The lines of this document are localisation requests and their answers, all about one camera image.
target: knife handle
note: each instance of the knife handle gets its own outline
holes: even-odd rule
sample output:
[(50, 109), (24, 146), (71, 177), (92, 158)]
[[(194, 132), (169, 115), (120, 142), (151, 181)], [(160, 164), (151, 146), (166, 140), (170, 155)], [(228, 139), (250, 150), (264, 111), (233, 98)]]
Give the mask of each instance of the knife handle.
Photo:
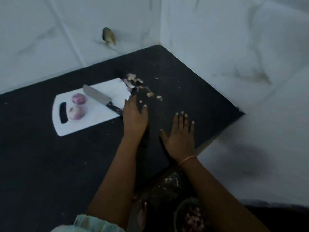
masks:
[(114, 112), (116, 112), (118, 115), (122, 116), (122, 109), (120, 109), (119, 107), (114, 106), (112, 102), (108, 103), (106, 106), (109, 109), (111, 109)]

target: thin wrist band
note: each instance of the thin wrist band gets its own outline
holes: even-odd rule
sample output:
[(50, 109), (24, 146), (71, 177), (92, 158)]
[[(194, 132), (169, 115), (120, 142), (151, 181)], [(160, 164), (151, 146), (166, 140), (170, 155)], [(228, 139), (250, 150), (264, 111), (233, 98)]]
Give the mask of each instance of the thin wrist band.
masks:
[(179, 166), (180, 166), (183, 162), (185, 162), (186, 160), (188, 160), (188, 159), (190, 159), (190, 158), (192, 158), (192, 157), (196, 157), (196, 156), (189, 156), (189, 157), (185, 158), (185, 159), (179, 164)]

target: white cutting board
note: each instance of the white cutting board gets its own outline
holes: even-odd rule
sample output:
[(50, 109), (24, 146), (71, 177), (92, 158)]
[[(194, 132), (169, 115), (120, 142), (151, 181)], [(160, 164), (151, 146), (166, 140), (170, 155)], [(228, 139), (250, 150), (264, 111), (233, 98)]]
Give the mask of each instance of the white cutting board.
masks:
[[(110, 97), (112, 103), (121, 109), (125, 105), (125, 99), (128, 99), (130, 96), (130, 92), (120, 78), (91, 85), (91, 87)], [(83, 89), (76, 89), (63, 94), (58, 94), (55, 97), (54, 105), (52, 107), (52, 122), (56, 133), (59, 136), (62, 137), (119, 116), (116, 112), (85, 95), (87, 101), (82, 106), (86, 110), (86, 115), (80, 120), (68, 119), (66, 123), (62, 124), (60, 121), (60, 104), (63, 102), (66, 103), (66, 113), (68, 114), (70, 108), (75, 105), (72, 102), (72, 96), (76, 93), (85, 95)]]

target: clothing sleeve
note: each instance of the clothing sleeve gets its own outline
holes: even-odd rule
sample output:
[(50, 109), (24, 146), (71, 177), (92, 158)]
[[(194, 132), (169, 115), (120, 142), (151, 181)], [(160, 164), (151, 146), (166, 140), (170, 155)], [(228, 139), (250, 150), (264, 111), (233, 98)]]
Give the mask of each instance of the clothing sleeve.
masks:
[(119, 226), (87, 215), (78, 215), (73, 225), (58, 226), (51, 232), (125, 232)]

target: kitchen knife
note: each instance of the kitchen knife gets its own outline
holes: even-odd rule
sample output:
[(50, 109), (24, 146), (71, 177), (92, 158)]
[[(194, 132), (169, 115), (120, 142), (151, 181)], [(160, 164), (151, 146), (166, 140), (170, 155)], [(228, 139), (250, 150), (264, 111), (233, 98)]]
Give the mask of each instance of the kitchen knife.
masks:
[(94, 100), (98, 101), (99, 103), (107, 106), (109, 109), (112, 111), (116, 112), (118, 115), (122, 116), (122, 109), (119, 107), (116, 107), (112, 103), (112, 99), (105, 94), (101, 93), (100, 91), (88, 86), (88, 85), (83, 85), (83, 91), (84, 93), (93, 98)]

